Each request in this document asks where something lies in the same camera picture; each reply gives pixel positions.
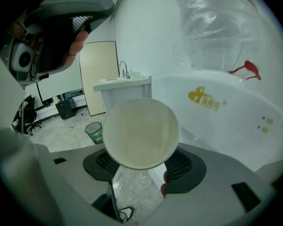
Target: door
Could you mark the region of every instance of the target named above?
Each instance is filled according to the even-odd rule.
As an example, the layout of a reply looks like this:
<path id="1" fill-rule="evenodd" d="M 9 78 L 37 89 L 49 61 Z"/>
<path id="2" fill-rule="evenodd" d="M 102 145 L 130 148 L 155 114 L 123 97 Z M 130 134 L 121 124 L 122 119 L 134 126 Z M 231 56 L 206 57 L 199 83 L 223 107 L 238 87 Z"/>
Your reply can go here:
<path id="1" fill-rule="evenodd" d="M 79 60 L 89 114 L 104 113 L 101 93 L 93 91 L 93 84 L 102 79 L 118 77 L 116 43 L 109 41 L 84 44 Z"/>

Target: plastic bag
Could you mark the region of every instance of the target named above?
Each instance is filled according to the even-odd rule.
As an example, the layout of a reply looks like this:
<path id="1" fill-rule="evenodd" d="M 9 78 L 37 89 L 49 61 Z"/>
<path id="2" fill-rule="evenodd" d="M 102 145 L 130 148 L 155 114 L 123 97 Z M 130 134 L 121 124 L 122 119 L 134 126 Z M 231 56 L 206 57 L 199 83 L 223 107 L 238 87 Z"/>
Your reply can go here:
<path id="1" fill-rule="evenodd" d="M 178 65 L 236 73 L 249 61 L 258 70 L 261 18 L 251 0 L 177 0 L 177 4 L 181 34 L 173 43 L 173 56 Z M 240 76 L 255 75 L 246 68 Z"/>

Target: gray floor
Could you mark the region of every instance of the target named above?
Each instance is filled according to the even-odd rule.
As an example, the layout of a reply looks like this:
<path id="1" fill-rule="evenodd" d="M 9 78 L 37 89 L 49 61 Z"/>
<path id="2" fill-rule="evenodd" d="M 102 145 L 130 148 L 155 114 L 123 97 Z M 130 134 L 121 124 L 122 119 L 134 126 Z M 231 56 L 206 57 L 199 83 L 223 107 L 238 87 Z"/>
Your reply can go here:
<path id="1" fill-rule="evenodd" d="M 104 124 L 105 118 L 105 113 L 90 116 L 84 108 L 67 120 L 58 116 L 42 122 L 42 128 L 36 128 L 30 139 L 47 146 L 50 152 L 92 146 L 94 143 L 85 133 L 85 127 L 94 121 Z M 164 199 L 147 170 L 137 171 L 120 166 L 113 179 L 113 188 L 119 209 L 126 206 L 135 208 L 133 219 L 126 225 L 142 222 Z"/>

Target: black box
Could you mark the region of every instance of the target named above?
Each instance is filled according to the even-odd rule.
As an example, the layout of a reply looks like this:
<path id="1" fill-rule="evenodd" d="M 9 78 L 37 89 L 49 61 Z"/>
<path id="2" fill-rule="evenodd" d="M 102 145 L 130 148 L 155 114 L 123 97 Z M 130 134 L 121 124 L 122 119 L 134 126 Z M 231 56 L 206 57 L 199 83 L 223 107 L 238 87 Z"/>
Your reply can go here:
<path id="1" fill-rule="evenodd" d="M 60 101 L 59 103 L 56 104 L 56 108 L 63 120 L 75 116 L 76 113 L 75 103 L 72 98 L 68 100 Z"/>

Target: white container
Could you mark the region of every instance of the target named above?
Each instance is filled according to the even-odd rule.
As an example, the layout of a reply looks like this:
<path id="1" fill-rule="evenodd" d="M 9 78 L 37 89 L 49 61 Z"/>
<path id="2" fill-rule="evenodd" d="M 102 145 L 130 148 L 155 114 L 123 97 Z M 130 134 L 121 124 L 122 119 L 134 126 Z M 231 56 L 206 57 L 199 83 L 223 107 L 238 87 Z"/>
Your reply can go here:
<path id="1" fill-rule="evenodd" d="M 151 76 L 134 72 L 130 79 L 100 80 L 93 85 L 93 90 L 101 92 L 105 111 L 109 114 L 114 106 L 127 100 L 151 98 Z"/>
<path id="2" fill-rule="evenodd" d="M 164 103 L 139 98 L 114 107 L 103 128 L 109 155 L 119 164 L 136 170 L 164 163 L 179 141 L 174 112 Z"/>
<path id="3" fill-rule="evenodd" d="M 153 78 L 152 92 L 174 111 L 182 136 L 189 136 L 185 143 L 211 147 L 253 171 L 283 145 L 283 111 L 237 76 L 212 70 L 162 76 Z"/>

